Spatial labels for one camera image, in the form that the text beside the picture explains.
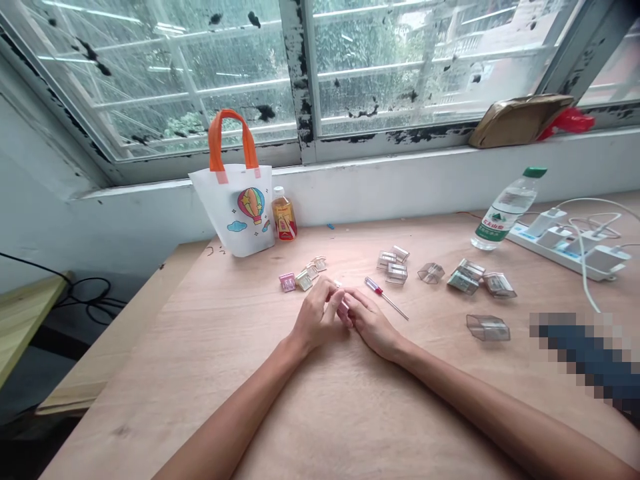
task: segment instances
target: dirty window frame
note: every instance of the dirty window frame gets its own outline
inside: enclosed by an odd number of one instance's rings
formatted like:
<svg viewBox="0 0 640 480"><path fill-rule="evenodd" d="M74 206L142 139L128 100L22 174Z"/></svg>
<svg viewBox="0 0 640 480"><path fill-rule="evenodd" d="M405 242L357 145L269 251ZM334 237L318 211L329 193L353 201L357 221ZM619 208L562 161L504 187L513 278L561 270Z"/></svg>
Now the dirty window frame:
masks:
<svg viewBox="0 0 640 480"><path fill-rule="evenodd" d="M577 3L578 0L572 0L565 8L571 12ZM580 100L633 24L633 16L629 14L628 9L621 7L621 4L626 3L615 0L583 0L536 93L560 91L573 95L576 102ZM3 10L14 6L15 2L3 7ZM310 62L314 56L313 35L306 28L311 24L311 1L279 0L279 6L295 108L297 138L279 143L259 144L258 156L263 164L280 167L300 163L357 160L434 151L467 144L479 119L318 138L314 129L314 118L318 116L315 109L318 101L314 98L317 96L317 89L314 89L313 79L309 74ZM2 34L4 42L0 42L0 53L28 80L29 86L54 112L72 138L84 146L88 156L86 159L77 160L78 163L81 166L84 163L86 171L95 170L97 165L104 173L104 179L96 180L98 187L181 179L189 172L208 165L207 151L179 153L138 161L110 162L103 154L104 142L108 139L105 140L95 132L95 124L91 121L95 112L85 108L82 102L74 102L73 97L68 96L68 91L64 92L59 88L55 76L52 75L56 74L55 70L52 71L50 66L49 70L44 69L27 44L21 43L22 35L26 32L12 31L12 26L5 21L4 14L0 15L0 27L5 30ZM596 116L598 128L609 128L638 124L640 115L635 114L638 108L640 101L589 105L583 110ZM242 147L224 149L223 161L242 162Z"/></svg>

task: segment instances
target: window glass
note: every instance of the window glass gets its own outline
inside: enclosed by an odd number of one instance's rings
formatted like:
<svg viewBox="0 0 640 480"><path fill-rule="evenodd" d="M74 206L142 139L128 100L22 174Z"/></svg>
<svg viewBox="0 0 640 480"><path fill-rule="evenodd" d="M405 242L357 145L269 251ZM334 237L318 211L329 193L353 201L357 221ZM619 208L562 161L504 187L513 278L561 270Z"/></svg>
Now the window glass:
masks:
<svg viewBox="0 0 640 480"><path fill-rule="evenodd" d="M640 99L640 19L591 83L578 106Z"/></svg>
<svg viewBox="0 0 640 480"><path fill-rule="evenodd" d="M565 3L314 0L321 134L474 119L533 93Z"/></svg>
<svg viewBox="0 0 640 480"><path fill-rule="evenodd" d="M206 149L221 108L258 143L297 137L278 0L21 0L18 11L9 20L116 161ZM223 123L226 146L239 129Z"/></svg>

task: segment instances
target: window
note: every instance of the window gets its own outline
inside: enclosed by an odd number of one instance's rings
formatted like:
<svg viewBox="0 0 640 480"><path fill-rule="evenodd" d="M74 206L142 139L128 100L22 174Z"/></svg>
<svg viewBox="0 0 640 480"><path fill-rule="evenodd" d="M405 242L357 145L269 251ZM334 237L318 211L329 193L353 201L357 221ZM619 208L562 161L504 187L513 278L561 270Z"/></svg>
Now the window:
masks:
<svg viewBox="0 0 640 480"><path fill-rule="evenodd" d="M493 102L532 93L637 100L640 30L626 4L7 0L0 51L126 185L204 168L226 107L261 161L284 166L464 145ZM240 144L225 121L224 161L242 158Z"/></svg>

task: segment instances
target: cardboard package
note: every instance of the cardboard package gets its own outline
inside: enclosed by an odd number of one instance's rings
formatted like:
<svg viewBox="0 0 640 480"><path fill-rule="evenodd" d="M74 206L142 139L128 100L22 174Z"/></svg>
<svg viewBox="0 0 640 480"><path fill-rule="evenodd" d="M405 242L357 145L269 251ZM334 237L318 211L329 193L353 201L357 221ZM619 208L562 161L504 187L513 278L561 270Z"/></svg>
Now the cardboard package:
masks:
<svg viewBox="0 0 640 480"><path fill-rule="evenodd" d="M573 103L570 95L532 95L494 103L469 138L476 148L526 145Z"/></svg>

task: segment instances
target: water bottle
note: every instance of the water bottle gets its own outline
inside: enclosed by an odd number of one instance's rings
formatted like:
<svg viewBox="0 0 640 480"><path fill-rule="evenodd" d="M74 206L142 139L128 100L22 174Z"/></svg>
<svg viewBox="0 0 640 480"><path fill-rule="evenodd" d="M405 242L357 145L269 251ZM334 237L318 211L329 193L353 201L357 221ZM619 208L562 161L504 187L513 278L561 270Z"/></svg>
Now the water bottle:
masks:
<svg viewBox="0 0 640 480"><path fill-rule="evenodd" d="M471 244L480 250L495 250L518 218L529 210L538 194L536 183L546 172L546 168L528 167L522 177L502 190L475 230Z"/></svg>

